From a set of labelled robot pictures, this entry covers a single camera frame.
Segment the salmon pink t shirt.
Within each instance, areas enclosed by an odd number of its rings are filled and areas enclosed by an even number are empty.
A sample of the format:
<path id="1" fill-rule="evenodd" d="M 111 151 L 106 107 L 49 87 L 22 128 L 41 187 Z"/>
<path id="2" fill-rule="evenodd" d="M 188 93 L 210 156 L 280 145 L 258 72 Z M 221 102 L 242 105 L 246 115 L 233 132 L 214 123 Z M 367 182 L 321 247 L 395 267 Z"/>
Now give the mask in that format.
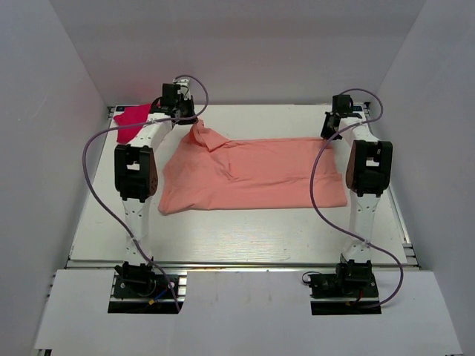
<path id="1" fill-rule="evenodd" d="M 158 210 L 344 207 L 342 175 L 323 144 L 312 137 L 230 140 L 199 121 L 163 169 Z"/>

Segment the folded magenta t shirt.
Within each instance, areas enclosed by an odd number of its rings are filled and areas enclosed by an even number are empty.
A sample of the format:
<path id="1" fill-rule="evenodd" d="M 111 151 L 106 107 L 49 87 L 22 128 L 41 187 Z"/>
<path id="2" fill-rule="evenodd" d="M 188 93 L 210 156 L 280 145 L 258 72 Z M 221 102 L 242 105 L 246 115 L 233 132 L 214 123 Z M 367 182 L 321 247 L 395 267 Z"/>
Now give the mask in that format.
<path id="1" fill-rule="evenodd" d="M 128 144 L 141 130 L 141 124 L 147 121 L 151 104 L 126 106 L 123 111 L 117 108 L 114 121 L 121 127 L 117 133 L 117 143 Z"/>

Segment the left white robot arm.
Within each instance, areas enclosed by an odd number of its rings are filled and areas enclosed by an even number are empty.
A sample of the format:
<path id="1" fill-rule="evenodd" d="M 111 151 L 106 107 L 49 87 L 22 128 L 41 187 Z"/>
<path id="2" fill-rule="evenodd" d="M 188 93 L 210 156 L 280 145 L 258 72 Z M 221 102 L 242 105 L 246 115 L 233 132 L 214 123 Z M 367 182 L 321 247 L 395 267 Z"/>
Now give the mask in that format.
<path id="1" fill-rule="evenodd" d="M 154 154 L 175 125 L 197 122 L 190 79 L 176 78 L 164 84 L 162 96 L 156 98 L 145 112 L 141 125 L 125 124 L 118 132 L 137 129 L 126 143 L 114 149 L 114 185 L 125 212 L 125 225 L 132 233 L 126 245 L 126 258 L 143 257 L 147 264 L 153 260 L 149 243 L 149 212 L 152 197 L 159 185 Z"/>

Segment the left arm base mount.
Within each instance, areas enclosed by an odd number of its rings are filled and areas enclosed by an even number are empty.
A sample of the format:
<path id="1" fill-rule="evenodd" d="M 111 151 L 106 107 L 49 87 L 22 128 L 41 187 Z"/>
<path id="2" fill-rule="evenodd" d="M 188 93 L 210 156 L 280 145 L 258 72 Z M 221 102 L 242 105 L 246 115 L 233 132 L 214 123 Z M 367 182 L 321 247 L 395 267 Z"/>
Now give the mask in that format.
<path id="1" fill-rule="evenodd" d="M 156 274 L 148 283 L 126 281 L 116 274 L 113 279 L 108 303 L 109 314 L 178 314 L 175 296 L 180 308 L 186 294 L 186 276 L 172 274 L 168 284 L 161 274 Z"/>

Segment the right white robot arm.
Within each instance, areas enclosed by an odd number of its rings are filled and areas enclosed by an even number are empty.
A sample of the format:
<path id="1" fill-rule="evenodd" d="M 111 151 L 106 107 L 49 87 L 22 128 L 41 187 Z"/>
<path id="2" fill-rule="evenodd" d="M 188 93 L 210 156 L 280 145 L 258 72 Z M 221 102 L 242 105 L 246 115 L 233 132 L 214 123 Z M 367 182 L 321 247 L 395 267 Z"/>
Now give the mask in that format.
<path id="1" fill-rule="evenodd" d="M 351 90 L 332 97 L 325 113 L 321 138 L 344 139 L 350 147 L 345 174 L 350 192 L 349 228 L 342 231 L 351 241 L 341 253 L 341 262 L 366 266 L 370 263 L 374 216 L 382 194 L 390 183 L 393 144 L 381 141 L 370 130 L 371 120 L 354 109 Z"/>

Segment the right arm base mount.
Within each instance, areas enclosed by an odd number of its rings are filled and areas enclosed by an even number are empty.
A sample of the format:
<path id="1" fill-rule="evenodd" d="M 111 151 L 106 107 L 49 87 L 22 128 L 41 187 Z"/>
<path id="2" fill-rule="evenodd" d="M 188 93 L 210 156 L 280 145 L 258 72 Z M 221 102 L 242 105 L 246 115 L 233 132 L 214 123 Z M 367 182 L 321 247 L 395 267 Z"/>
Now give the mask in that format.
<path id="1" fill-rule="evenodd" d="M 335 272 L 308 271 L 302 282 L 310 288 L 313 316 L 381 314 L 372 263 L 339 263 Z"/>

